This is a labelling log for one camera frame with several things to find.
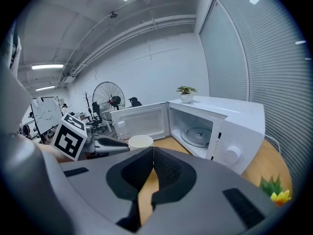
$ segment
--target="microwave control knob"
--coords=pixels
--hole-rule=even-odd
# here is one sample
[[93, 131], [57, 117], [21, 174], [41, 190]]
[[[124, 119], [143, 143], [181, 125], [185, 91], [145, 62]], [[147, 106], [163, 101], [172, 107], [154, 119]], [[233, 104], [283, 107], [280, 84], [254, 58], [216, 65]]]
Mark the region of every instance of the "microwave control knob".
[[240, 149], [232, 145], [225, 151], [224, 161], [228, 164], [234, 164], [239, 160], [240, 154]]

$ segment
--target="power cord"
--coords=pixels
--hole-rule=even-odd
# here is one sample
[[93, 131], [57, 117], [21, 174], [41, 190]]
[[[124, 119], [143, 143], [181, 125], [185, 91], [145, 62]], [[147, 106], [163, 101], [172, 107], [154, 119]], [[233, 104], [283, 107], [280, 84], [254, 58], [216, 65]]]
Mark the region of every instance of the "power cord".
[[278, 144], [278, 150], [279, 150], [279, 154], [280, 154], [280, 145], [279, 145], [279, 142], [278, 142], [275, 138], [272, 138], [272, 137], [269, 136], [269, 135], [266, 135], [266, 134], [265, 134], [265, 136], [268, 137], [269, 139], [274, 140], [274, 141]]

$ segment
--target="small white pot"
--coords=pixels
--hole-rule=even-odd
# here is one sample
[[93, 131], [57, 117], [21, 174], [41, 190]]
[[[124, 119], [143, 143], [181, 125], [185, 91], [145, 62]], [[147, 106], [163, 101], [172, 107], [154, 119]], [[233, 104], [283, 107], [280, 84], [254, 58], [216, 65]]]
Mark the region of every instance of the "small white pot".
[[189, 104], [192, 102], [194, 96], [190, 94], [180, 94], [181, 101], [185, 104]]

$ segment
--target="open microwave door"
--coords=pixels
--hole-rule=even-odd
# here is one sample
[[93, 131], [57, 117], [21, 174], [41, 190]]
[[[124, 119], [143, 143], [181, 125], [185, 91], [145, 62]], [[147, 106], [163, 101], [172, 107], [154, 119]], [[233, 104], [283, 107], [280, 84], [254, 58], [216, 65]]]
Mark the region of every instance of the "open microwave door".
[[130, 137], [147, 135], [157, 140], [170, 135], [168, 106], [165, 102], [114, 111], [111, 115], [119, 137], [117, 123], [120, 121], [125, 121]]

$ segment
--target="desk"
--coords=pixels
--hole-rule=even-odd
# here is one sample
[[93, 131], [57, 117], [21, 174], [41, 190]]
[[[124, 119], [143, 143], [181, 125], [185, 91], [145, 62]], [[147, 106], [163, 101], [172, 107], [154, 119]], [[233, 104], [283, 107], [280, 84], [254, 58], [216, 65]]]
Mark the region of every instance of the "desk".
[[[154, 141], [154, 146], [172, 149], [191, 155], [191, 153], [173, 137]], [[272, 146], [267, 140], [264, 140], [258, 153], [243, 172], [242, 176], [254, 185], [259, 186], [261, 176], [266, 180], [269, 180], [271, 176], [276, 179], [278, 174], [280, 175], [282, 188], [284, 190], [289, 189], [290, 194], [292, 195], [291, 177], [285, 161], [276, 151], [274, 146]], [[158, 179], [157, 174], [153, 169], [138, 195], [140, 221], [142, 225], [152, 214], [151, 196], [156, 191], [158, 191]]]

